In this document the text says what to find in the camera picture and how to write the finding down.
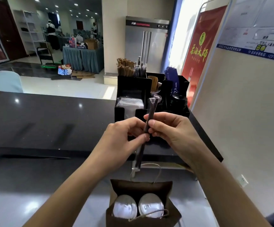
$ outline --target hand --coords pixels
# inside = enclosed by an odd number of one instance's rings
[[[193,154],[208,150],[190,120],[184,116],[158,112],[148,124],[150,126],[148,132],[154,137],[158,136],[167,141],[188,165],[192,162]]]
[[[143,133],[144,127],[145,122],[136,117],[109,124],[86,162],[98,170],[101,177],[118,169],[132,152],[150,140],[149,134]],[[136,138],[128,141],[127,135]]]

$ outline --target wall outlet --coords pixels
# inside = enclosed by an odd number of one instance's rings
[[[237,180],[242,187],[245,187],[248,184],[248,181],[244,178],[242,174],[239,177],[237,177]]]

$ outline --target door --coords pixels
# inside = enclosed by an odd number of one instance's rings
[[[138,62],[138,57],[144,53],[146,31],[141,27],[125,27],[125,58]]]
[[[161,62],[167,34],[157,32],[148,32],[148,34],[147,50],[144,58],[147,64],[147,72],[163,73]]]
[[[80,20],[76,21],[77,29],[78,30],[83,30],[83,22]]]
[[[27,56],[7,0],[0,0],[0,40],[11,61]]]

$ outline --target stainless steel refrigerator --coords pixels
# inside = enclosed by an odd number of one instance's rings
[[[140,56],[147,72],[163,73],[161,62],[168,29],[168,20],[127,16],[125,58],[137,62]]]

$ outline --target doorway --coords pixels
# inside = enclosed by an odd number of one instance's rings
[[[7,0],[0,0],[0,40],[11,61],[27,56]]]
[[[77,29],[78,30],[83,30],[83,22],[80,20],[76,21]]]

